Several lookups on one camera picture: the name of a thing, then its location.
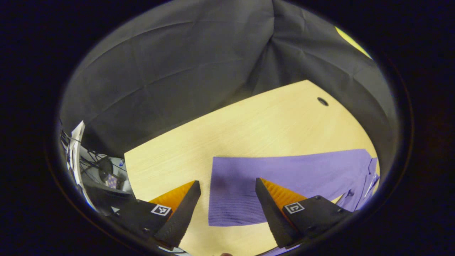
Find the wooden table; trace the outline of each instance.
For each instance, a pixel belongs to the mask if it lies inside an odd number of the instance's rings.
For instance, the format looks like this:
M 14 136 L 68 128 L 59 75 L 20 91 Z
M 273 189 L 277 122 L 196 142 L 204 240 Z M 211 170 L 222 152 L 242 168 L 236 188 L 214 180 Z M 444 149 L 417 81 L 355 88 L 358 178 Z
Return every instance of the wooden table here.
M 328 102 L 324 106 L 318 97 Z M 212 158 L 276 157 L 366 149 L 359 122 L 309 81 L 280 87 L 216 110 L 125 153 L 138 199 L 149 201 L 192 180 L 201 197 L 180 247 L 195 256 L 257 255 L 276 246 L 267 223 L 208 226 Z

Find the folded purple fabric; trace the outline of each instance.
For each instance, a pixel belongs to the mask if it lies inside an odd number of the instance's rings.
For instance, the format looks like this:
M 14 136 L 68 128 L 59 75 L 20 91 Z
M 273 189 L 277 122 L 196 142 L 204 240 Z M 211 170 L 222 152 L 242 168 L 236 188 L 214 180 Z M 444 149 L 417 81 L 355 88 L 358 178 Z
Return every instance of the folded purple fabric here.
M 377 159 L 364 149 L 269 158 L 213 158 L 208 223 L 210 226 L 266 222 L 255 192 L 257 177 L 305 197 L 328 200 L 343 195 L 339 206 L 354 211 L 371 197 L 379 179 Z

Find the light wood tabletop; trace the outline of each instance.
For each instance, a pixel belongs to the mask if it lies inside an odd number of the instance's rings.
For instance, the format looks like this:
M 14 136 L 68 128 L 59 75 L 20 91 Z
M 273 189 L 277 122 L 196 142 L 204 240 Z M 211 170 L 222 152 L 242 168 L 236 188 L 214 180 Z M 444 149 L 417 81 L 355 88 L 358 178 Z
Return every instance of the light wood tabletop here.
M 329 105 L 318 101 L 323 98 Z M 231 104 L 125 153 L 138 199 L 149 201 L 192 180 L 201 197 L 180 247 L 194 256 L 257 255 L 276 247 L 267 223 L 213 227 L 208 206 L 213 157 L 277 157 L 364 148 L 376 151 L 357 120 L 310 81 Z

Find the yellow object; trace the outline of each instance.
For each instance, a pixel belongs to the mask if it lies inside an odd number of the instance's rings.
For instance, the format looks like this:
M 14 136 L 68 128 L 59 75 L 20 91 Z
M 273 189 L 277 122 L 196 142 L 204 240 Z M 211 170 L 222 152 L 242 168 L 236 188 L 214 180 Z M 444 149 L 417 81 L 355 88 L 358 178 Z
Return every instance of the yellow object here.
M 276 242 L 267 223 L 208 225 L 213 157 L 279 157 L 358 148 L 377 157 L 354 116 L 317 85 L 301 81 L 187 122 L 126 152 L 125 161 L 134 194 L 144 201 L 199 180 L 201 197 L 182 249 L 197 256 L 224 252 L 249 256 L 273 249 Z
M 185 185 L 182 185 L 176 189 L 173 189 L 167 193 L 158 196 L 153 200 L 150 200 L 149 202 L 157 205 L 170 207 L 172 209 L 172 214 L 174 214 L 174 212 L 177 210 L 178 206 L 182 202 L 183 198 L 187 195 L 191 186 L 193 186 L 194 182 L 195 180 L 188 182 Z
M 261 178 L 262 183 L 264 183 L 265 187 L 267 188 L 270 196 L 272 197 L 273 201 L 275 204 L 278 206 L 280 209 L 281 213 L 283 216 L 289 221 L 289 218 L 284 214 L 283 212 L 283 207 L 288 204 L 292 204 L 295 202 L 300 202 L 302 200 L 305 200 L 306 197 L 295 193 L 292 190 L 289 190 L 287 188 L 284 188 L 280 185 L 277 185 L 273 182 L 270 182 L 266 179 Z
M 370 55 L 356 42 L 354 41 L 354 39 L 352 39 L 350 36 L 348 36 L 346 33 L 344 33 L 343 31 L 341 31 L 341 29 L 335 27 L 335 29 L 337 30 L 338 34 L 343 38 L 345 39 L 349 44 L 351 44 L 352 46 L 354 46 L 357 50 L 361 51 L 363 54 L 365 54 L 368 58 L 370 59 L 373 59 L 370 57 Z

